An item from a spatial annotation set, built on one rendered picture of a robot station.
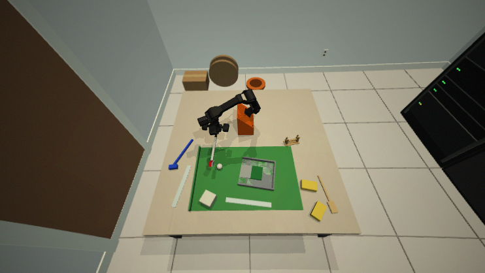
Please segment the red putter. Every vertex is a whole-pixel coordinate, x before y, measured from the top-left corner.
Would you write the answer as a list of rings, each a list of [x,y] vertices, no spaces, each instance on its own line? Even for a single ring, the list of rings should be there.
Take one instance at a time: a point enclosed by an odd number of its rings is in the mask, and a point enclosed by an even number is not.
[[[217,135],[214,136],[214,144],[213,144],[213,148],[212,148],[212,155],[211,155],[211,160],[209,161],[209,167],[213,167],[214,165],[214,151],[215,151],[215,147],[216,147],[216,139],[217,139]]]

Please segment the green mat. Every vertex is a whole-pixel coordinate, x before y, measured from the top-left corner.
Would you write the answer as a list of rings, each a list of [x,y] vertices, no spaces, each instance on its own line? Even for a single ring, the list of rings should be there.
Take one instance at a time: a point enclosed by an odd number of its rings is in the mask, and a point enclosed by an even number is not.
[[[209,167],[212,148],[200,150],[190,211],[304,210],[291,146],[215,147]],[[238,185],[243,156],[276,161],[274,191]],[[212,208],[199,202],[205,190],[217,195]],[[271,208],[226,202],[226,197],[271,202]]]

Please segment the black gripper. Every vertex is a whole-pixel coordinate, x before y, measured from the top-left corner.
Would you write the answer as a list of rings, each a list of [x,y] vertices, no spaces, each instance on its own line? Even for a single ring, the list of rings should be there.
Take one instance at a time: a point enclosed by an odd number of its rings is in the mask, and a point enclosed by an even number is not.
[[[223,126],[222,124],[220,124],[220,122],[216,122],[216,123],[210,123],[211,125],[216,125],[217,128],[219,128],[220,132],[223,131],[223,132],[228,132],[229,131],[229,124],[228,123],[224,123]],[[209,124],[207,125],[204,125],[202,126],[202,130],[206,131],[207,130],[207,127],[209,127]]]

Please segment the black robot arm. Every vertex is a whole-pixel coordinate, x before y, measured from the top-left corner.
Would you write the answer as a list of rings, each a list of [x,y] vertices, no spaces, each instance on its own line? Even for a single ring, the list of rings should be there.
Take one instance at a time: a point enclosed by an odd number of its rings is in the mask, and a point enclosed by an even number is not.
[[[242,94],[246,97],[246,100],[243,100]],[[234,98],[228,100],[224,104],[220,106],[214,106],[209,108],[205,112],[205,116],[198,118],[198,122],[200,127],[207,125],[209,123],[216,123],[218,122],[218,118],[222,116],[223,112],[229,110],[230,108],[236,106],[237,104],[249,104],[249,108],[245,108],[244,113],[250,118],[250,115],[257,114],[260,111],[260,106],[256,100],[256,97],[252,90],[244,90],[242,93],[237,94]],[[216,125],[209,124],[209,133],[210,135],[217,135],[220,132],[219,128]]]

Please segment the blue square bar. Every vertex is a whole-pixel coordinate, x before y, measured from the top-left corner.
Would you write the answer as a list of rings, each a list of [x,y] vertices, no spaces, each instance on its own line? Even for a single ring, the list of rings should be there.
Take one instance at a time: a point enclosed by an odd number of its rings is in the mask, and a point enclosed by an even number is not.
[[[178,169],[178,161],[180,160],[180,158],[183,156],[183,154],[185,153],[185,151],[188,149],[188,147],[190,146],[190,144],[193,142],[193,139],[190,140],[190,142],[188,143],[188,145],[184,148],[184,150],[182,151],[182,153],[178,156],[178,158],[176,159],[176,161],[172,164],[172,165],[169,165],[168,169],[169,170],[173,170],[173,169]]]

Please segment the yellow flat block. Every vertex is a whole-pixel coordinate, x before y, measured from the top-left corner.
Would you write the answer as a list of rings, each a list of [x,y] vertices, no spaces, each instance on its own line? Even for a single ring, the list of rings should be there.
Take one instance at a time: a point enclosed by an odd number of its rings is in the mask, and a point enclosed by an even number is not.
[[[311,180],[303,180],[301,179],[301,187],[300,189],[305,189],[306,191],[317,192],[317,182]]]
[[[310,213],[310,216],[312,216],[314,219],[318,220],[320,222],[325,210],[326,210],[325,205],[323,205],[321,202],[317,201],[316,204],[314,205],[314,208],[312,209],[312,212]]]

